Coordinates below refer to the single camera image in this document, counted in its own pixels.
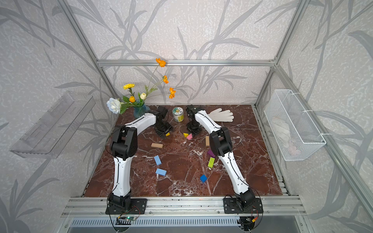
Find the purple block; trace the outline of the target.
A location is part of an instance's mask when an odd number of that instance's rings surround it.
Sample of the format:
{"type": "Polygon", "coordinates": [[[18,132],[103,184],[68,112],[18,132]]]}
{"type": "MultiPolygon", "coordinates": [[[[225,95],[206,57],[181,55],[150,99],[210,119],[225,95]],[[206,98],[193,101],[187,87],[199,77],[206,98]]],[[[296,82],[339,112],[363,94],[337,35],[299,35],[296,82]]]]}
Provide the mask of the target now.
{"type": "Polygon", "coordinates": [[[207,154],[208,154],[210,157],[212,157],[212,158],[215,158],[215,157],[216,157],[216,155],[213,153],[212,150],[208,150],[207,154]]]}

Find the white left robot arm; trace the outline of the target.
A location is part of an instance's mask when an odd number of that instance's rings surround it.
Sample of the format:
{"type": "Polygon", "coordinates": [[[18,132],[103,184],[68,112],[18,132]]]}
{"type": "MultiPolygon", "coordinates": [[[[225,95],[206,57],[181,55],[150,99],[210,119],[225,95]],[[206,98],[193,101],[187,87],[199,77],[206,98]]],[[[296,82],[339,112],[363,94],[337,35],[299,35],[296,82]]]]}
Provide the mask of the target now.
{"type": "Polygon", "coordinates": [[[111,154],[114,157],[114,188],[108,201],[126,211],[131,209],[130,169],[133,156],[138,150],[138,135],[153,126],[157,134],[166,136],[173,127],[165,120],[168,110],[159,106],[149,110],[136,120],[116,127],[112,136],[111,154]]]}

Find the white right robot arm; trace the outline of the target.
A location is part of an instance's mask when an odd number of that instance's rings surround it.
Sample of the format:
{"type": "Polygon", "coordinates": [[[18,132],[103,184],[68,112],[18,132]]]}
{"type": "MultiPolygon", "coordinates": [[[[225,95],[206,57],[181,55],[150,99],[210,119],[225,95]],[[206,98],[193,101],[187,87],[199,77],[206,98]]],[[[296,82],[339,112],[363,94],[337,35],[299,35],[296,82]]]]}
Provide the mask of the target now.
{"type": "Polygon", "coordinates": [[[237,199],[238,209],[241,212],[249,211],[255,201],[255,194],[236,163],[228,128],[217,123],[232,122],[234,119],[233,113],[218,108],[208,114],[201,106],[194,105],[188,105],[186,113],[189,119],[186,126],[193,136],[199,134],[202,127],[209,133],[210,149],[222,161],[228,172],[237,199]]]}

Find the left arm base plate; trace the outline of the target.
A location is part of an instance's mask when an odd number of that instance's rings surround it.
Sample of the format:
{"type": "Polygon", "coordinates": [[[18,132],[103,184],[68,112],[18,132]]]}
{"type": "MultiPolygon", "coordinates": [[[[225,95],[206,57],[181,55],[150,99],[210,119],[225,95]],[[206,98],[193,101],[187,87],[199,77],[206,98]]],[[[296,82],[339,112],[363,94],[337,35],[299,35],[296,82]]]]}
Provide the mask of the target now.
{"type": "Polygon", "coordinates": [[[120,215],[132,214],[143,215],[145,214],[147,206],[147,199],[140,198],[127,198],[127,199],[113,199],[108,202],[105,213],[107,215],[120,215]]]}

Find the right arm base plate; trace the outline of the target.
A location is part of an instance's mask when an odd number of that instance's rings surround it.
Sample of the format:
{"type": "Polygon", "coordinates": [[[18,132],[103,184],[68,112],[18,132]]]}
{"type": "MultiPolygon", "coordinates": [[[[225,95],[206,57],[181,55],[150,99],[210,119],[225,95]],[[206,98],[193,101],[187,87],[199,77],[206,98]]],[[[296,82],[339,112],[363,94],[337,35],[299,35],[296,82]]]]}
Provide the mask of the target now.
{"type": "Polygon", "coordinates": [[[244,203],[237,198],[223,198],[223,207],[225,214],[263,214],[263,205],[261,198],[255,198],[251,204],[244,203]]]}

